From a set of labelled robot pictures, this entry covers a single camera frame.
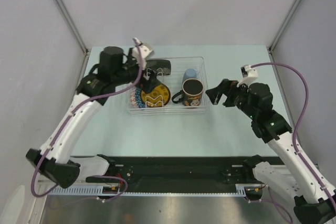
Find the red black mug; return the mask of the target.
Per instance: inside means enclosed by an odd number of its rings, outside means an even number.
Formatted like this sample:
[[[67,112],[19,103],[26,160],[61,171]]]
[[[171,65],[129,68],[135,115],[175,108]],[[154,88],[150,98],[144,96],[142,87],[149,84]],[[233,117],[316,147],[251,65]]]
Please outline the red black mug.
[[[187,79],[182,84],[182,89],[172,96],[174,104],[184,106],[199,106],[202,101],[204,86],[201,81],[195,78]]]

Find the clear wire dish rack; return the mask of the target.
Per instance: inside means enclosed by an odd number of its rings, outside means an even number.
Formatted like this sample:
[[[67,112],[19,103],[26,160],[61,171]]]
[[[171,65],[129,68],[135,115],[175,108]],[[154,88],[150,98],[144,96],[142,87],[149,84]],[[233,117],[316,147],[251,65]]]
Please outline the clear wire dish rack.
[[[197,72],[197,79],[202,82],[204,88],[207,88],[207,78],[205,72],[205,63],[202,57],[173,57],[173,58],[154,58],[154,59],[167,59],[171,62],[172,71],[169,76],[162,76],[157,73],[157,79],[161,84],[165,84],[170,92],[171,99],[166,106],[158,108],[143,108],[134,109],[130,104],[130,94],[128,91],[125,95],[125,106],[128,112],[132,115],[151,115],[151,114],[181,114],[181,113],[203,113],[208,108],[209,99],[202,98],[199,106],[184,106],[183,104],[174,104],[172,96],[182,89],[183,75],[186,69],[192,68]],[[145,74],[149,73],[150,69],[146,69]]]

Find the yellow round patterned plate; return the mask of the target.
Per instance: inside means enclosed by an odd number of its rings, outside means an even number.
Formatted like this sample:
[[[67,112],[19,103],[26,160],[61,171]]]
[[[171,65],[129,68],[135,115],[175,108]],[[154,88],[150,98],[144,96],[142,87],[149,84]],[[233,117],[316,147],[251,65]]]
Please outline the yellow round patterned plate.
[[[166,106],[171,99],[171,92],[165,84],[159,84],[152,92],[141,91],[141,100],[146,108],[158,108]]]

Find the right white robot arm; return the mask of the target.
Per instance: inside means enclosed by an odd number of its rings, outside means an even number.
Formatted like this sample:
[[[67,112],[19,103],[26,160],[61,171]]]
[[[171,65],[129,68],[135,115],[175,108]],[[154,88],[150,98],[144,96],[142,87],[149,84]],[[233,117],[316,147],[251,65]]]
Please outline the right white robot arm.
[[[238,81],[223,79],[217,87],[206,90],[206,94],[213,105],[225,95],[223,106],[236,107],[247,115],[254,134],[278,155],[293,177],[289,179],[255,155],[246,160],[242,169],[245,181],[265,183],[291,202],[300,223],[326,223],[335,218],[335,187],[308,159],[300,144],[293,143],[292,128],[273,109],[273,94],[268,85],[239,85]]]

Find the blue patterned bowl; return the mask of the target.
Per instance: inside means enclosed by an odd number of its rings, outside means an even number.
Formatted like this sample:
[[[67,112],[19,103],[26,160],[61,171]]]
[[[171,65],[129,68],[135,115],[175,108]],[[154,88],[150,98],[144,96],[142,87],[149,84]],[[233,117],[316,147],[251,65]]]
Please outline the blue patterned bowl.
[[[133,88],[130,94],[130,104],[134,109],[145,108],[145,103],[141,99],[141,89]]]

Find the light blue cup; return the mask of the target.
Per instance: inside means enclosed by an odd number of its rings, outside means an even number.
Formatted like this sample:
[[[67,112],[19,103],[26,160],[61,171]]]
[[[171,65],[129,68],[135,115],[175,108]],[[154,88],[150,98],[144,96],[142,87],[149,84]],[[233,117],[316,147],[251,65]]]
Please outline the light blue cup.
[[[183,82],[188,79],[196,79],[197,78],[197,72],[195,69],[189,68],[186,69],[183,75]]]

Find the black square floral plate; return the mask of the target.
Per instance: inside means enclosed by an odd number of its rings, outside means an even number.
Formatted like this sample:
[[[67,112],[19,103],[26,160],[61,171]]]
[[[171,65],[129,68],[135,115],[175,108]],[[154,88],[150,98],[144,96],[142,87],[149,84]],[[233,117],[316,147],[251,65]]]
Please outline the black square floral plate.
[[[162,76],[169,76],[172,71],[172,65],[167,59],[151,59],[146,62],[146,69],[155,71]]]

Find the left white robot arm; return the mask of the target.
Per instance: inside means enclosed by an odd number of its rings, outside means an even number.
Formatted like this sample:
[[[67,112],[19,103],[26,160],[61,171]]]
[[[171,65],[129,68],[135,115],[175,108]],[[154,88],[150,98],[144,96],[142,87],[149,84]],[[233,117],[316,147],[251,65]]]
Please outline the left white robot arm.
[[[104,106],[110,96],[122,93],[116,87],[126,84],[129,89],[146,83],[143,70],[154,54],[153,48],[139,42],[125,54],[116,46],[105,47],[99,62],[92,66],[76,88],[72,103],[49,139],[39,148],[31,148],[26,159],[41,174],[61,188],[70,187],[80,172],[93,176],[91,170],[100,165],[98,176],[105,182],[115,178],[116,169],[100,156],[87,158],[82,164],[71,161],[71,152],[92,117]]]

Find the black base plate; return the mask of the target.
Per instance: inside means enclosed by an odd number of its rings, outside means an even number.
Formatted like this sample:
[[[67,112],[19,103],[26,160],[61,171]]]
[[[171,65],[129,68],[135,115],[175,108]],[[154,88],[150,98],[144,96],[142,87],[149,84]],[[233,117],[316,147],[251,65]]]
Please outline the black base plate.
[[[281,165],[279,157],[113,157],[108,156],[103,178],[86,178],[88,183],[111,183],[119,175],[129,193],[214,194],[232,193],[237,184],[255,182],[251,165],[267,161]]]

